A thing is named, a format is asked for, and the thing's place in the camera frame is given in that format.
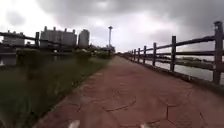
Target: building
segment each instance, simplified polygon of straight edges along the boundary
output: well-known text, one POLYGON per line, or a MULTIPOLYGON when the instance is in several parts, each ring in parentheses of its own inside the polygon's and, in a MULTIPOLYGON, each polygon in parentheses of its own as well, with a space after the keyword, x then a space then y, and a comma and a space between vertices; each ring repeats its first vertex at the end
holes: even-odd
MULTIPOLYGON (((72 46, 76 46, 77 43, 77 35, 75 34, 75 30, 73 30, 73 32, 67 32, 67 29, 65 29, 65 31, 60 31, 56 30, 56 27, 54 27, 53 30, 48 30, 45 26, 44 31, 41 32, 40 39, 72 46)), ((53 45, 46 42, 40 42, 40 47, 49 46, 53 45)))
POLYGON ((78 46, 80 48, 87 48, 89 46, 89 37, 90 37, 90 32, 84 29, 79 34, 78 46))
MULTIPOLYGON (((19 35, 19 36, 24 36, 24 34, 22 32, 20 33, 16 33, 15 31, 13 33, 11 33, 10 31, 8 31, 9 34, 12 35, 19 35)), ((24 46, 25 44, 25 39, 21 39, 21 38, 15 38, 15 37, 8 37, 8 36, 4 36, 3 40, 2 40, 3 44, 10 44, 10 45, 21 45, 24 46)))

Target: street lamp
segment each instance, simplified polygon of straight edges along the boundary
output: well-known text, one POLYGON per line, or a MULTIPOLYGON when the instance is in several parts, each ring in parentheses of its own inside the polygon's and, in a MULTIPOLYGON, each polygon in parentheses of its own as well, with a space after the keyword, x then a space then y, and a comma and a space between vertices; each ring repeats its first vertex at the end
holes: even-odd
POLYGON ((110 27, 108 27, 109 28, 109 54, 110 54, 110 48, 111 48, 111 32, 112 32, 112 29, 113 29, 113 27, 112 26, 110 26, 110 27))

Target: grass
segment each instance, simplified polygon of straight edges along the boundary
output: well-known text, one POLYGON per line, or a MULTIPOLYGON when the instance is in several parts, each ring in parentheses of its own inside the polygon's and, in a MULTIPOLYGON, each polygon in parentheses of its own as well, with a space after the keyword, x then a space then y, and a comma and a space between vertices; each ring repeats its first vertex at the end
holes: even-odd
POLYGON ((50 62, 27 80, 18 68, 0 71, 0 120, 14 128, 29 128, 88 76, 103 68, 106 59, 74 58, 50 62))

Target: walkway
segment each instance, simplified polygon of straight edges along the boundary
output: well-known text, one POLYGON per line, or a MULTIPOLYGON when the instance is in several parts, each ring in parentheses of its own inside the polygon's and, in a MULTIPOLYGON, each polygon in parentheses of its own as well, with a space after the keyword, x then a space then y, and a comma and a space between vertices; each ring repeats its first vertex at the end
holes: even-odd
POLYGON ((36 128, 224 128, 224 98, 115 57, 36 128))

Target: cloudy sky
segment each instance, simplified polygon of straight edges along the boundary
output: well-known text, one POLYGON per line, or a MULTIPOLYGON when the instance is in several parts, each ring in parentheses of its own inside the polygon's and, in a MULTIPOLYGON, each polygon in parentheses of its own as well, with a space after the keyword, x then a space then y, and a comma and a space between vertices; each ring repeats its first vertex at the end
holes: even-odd
POLYGON ((118 51, 168 44, 172 35, 178 41, 211 35, 213 22, 223 19, 223 0, 0 0, 0 31, 34 36, 44 26, 77 32, 86 28, 93 44, 105 46, 112 25, 118 51))

